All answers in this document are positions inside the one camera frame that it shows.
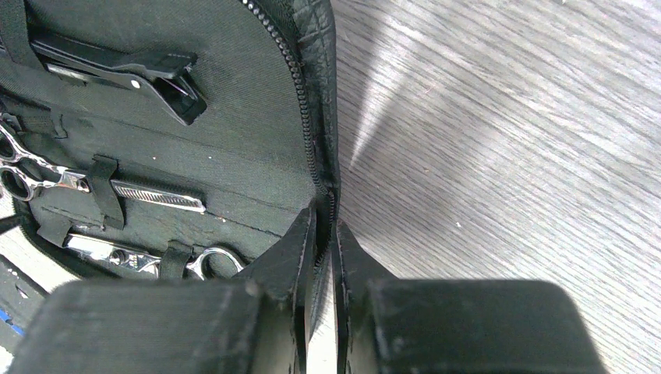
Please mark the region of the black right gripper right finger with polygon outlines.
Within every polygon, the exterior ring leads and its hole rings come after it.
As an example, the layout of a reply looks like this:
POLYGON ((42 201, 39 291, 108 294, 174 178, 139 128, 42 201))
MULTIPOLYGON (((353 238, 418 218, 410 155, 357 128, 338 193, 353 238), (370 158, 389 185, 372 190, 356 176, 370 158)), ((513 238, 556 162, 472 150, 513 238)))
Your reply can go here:
POLYGON ((401 279, 331 242, 340 373, 603 373, 576 304, 540 280, 401 279))

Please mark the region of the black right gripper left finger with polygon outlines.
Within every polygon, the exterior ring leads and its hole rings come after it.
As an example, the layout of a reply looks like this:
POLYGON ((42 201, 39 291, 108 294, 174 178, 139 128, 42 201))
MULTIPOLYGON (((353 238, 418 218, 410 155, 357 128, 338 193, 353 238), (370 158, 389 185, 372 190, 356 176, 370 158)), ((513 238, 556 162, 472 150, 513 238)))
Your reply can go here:
POLYGON ((317 214, 227 280, 99 280, 56 289, 11 373, 303 373, 317 214))

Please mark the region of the silver thinning scissors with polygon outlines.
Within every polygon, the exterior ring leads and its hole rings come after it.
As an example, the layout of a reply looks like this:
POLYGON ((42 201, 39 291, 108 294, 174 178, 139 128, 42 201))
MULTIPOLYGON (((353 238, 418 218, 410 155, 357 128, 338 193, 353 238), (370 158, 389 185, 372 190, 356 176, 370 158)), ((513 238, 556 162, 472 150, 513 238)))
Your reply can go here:
MULTIPOLYGON (((69 234, 63 245, 65 249, 74 251, 83 258, 107 264, 111 268, 159 276, 162 257, 151 255, 146 250, 80 234, 69 234)), ((215 275, 212 274, 211 260, 215 257, 229 261, 234 269, 232 276, 246 267, 232 250, 218 246, 193 254, 191 259, 185 261, 183 273, 200 280, 212 279, 215 275)))

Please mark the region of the black tool pouch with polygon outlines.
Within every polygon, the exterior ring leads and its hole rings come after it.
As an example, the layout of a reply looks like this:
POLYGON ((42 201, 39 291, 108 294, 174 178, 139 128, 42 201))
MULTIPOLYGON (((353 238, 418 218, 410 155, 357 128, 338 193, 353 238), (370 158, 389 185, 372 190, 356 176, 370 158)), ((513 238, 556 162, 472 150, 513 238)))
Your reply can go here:
POLYGON ((338 197, 335 59, 329 1, 2 2, 1 120, 31 152, 88 171, 93 187, 23 202, 1 186, 14 209, 2 231, 19 228, 82 277, 196 279, 183 273, 193 254, 220 246, 247 267, 313 207, 314 277, 338 197), (207 109, 184 126, 139 93, 62 78, 30 46, 40 34, 194 53, 207 109), (111 178, 197 197, 207 211, 117 197, 111 178), (161 256, 159 276, 83 258, 64 248, 69 234, 161 256))

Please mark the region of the black hair clip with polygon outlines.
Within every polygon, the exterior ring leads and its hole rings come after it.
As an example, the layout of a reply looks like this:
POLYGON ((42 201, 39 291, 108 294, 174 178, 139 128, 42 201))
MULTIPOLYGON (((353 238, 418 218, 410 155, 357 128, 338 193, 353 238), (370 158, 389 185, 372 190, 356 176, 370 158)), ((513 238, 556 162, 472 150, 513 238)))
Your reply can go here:
POLYGON ((181 125, 192 125, 207 109, 190 75, 197 61, 194 53, 125 54, 56 34, 40 34, 30 46, 49 72, 76 83, 97 83, 141 94, 181 125))

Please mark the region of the silver hair scissors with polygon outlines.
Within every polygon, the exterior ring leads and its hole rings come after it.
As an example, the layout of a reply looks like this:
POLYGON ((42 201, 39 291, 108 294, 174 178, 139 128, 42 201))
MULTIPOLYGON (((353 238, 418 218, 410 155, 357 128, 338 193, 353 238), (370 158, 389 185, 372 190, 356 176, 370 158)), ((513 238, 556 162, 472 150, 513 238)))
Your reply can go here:
MULTIPOLYGON (((109 185, 112 194, 124 199, 197 213, 207 211, 201 199, 182 193, 114 178, 109 180, 109 185)), ((93 191, 88 171, 78 171, 53 164, 31 152, 20 142, 8 119, 1 120, 1 186, 9 195, 23 202, 32 200, 42 189, 65 188, 86 194, 93 191), (33 162, 37 167, 54 174, 57 179, 38 180, 30 176, 20 167, 22 161, 33 162)))

